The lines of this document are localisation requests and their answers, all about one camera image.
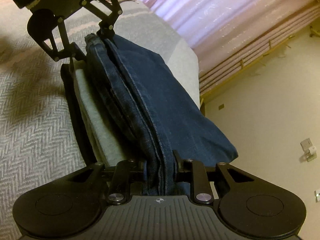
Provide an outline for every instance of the black mechanical bracket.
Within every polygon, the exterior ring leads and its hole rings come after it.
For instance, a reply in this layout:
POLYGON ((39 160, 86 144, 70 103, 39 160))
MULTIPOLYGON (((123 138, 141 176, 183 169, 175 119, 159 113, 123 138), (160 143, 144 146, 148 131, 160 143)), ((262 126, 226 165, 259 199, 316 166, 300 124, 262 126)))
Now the black mechanical bracket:
POLYGON ((73 42, 69 43, 64 21, 78 11, 81 7, 86 8, 101 19, 100 30, 97 35, 102 39, 112 40, 114 33, 113 26, 122 14, 118 0, 98 0, 105 7, 111 10, 106 15, 92 4, 93 0, 13 0, 19 8, 26 7, 32 12, 28 22, 27 30, 36 43, 54 60, 67 57, 74 57, 76 60, 85 60, 85 55, 73 42), (58 27, 61 36, 63 50, 58 51, 52 30, 58 27), (45 41, 49 40, 52 48, 45 41))
POLYGON ((306 208, 295 194, 227 163, 174 156, 174 179, 190 183, 190 196, 134 194, 143 161, 95 163, 17 199, 22 239, 300 239, 306 208))

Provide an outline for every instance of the crosshair mark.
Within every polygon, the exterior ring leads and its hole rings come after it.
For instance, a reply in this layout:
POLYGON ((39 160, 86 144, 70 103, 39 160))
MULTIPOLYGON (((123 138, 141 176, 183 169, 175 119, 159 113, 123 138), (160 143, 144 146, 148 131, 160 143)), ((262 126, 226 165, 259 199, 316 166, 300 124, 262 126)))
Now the crosshair mark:
POLYGON ((163 199, 163 198, 157 198, 156 201, 157 201, 158 203, 162 203, 162 202, 164 201, 164 199, 163 199))

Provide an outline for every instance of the ribbed rubber pad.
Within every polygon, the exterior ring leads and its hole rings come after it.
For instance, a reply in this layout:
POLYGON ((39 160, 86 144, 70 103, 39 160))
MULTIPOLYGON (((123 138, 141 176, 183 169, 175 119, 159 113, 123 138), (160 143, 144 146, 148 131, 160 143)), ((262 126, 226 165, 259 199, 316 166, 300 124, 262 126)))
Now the ribbed rubber pad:
MULTIPOLYGON (((101 220, 68 240, 245 240, 226 228, 210 207, 187 196, 133 196, 107 208, 101 220)), ((298 240, 291 236, 287 240, 298 240)))

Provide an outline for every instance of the black strap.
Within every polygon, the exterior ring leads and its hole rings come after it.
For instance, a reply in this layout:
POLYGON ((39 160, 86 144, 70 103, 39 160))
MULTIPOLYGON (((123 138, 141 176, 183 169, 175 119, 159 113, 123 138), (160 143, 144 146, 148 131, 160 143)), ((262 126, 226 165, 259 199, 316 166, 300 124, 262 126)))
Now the black strap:
POLYGON ((87 131, 84 126, 84 122, 82 120, 80 107, 73 86, 73 78, 69 72, 68 64, 62 64, 60 74, 63 80, 71 123, 76 136, 76 141, 78 143, 80 153, 85 164, 89 166, 90 164, 96 163, 97 159, 94 155, 87 131))

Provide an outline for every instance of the white wall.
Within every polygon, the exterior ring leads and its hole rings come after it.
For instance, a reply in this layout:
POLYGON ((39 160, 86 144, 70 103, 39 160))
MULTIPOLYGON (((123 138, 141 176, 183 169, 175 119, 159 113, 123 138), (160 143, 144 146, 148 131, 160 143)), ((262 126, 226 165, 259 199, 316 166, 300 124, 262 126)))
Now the white wall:
POLYGON ((230 139, 231 164, 298 195, 307 207, 300 231, 320 239, 320 38, 309 29, 215 93, 206 116, 230 139), (318 158, 300 162, 300 142, 311 138, 318 158))

